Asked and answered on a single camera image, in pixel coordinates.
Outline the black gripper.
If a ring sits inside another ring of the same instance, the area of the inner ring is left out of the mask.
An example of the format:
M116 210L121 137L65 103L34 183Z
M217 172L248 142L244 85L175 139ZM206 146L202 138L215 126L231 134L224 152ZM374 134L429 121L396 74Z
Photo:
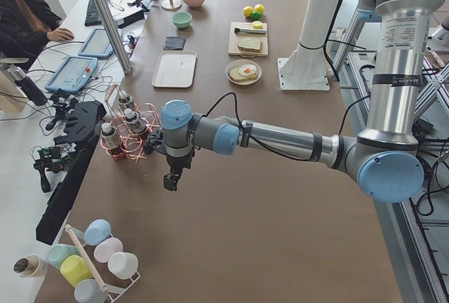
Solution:
M175 157L166 155L170 171L163 176L163 187L168 191L177 191L177 184L184 169L190 169L194 158L194 149L190 149L188 154Z

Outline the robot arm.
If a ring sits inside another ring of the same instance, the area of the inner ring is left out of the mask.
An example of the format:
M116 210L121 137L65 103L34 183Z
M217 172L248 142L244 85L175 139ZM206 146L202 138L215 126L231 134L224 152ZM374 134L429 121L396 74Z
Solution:
M242 20L241 9L248 4L264 4L267 9L269 54L258 58L261 79L249 86L231 83L225 75L230 62L227 54L230 26ZM282 90L276 60L289 54L297 43L309 0L206 0L192 10L194 25L188 32L187 47L196 51L198 62L193 86L187 90L155 92L159 105L169 100L184 100L195 112L238 113L242 119L332 135L337 132L344 105L340 89L331 83L327 90ZM210 196L251 195L261 190L282 195L304 191L323 193L354 183L319 163L297 162L257 149L238 148L231 156L199 151L191 168L184 171L178 194Z

